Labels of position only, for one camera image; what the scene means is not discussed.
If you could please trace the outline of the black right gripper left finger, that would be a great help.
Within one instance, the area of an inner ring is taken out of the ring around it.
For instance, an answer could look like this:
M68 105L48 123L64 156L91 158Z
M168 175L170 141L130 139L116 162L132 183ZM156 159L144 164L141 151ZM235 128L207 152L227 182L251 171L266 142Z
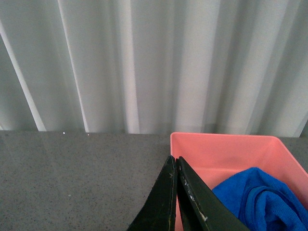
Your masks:
M129 225L129 231L175 229L177 180L176 160L168 156L142 209Z

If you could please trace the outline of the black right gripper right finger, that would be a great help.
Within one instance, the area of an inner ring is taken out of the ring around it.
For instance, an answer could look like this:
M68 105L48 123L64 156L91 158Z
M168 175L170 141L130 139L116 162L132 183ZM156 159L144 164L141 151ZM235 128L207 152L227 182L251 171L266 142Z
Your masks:
M248 228L214 195L180 156L177 196L184 231L247 231Z

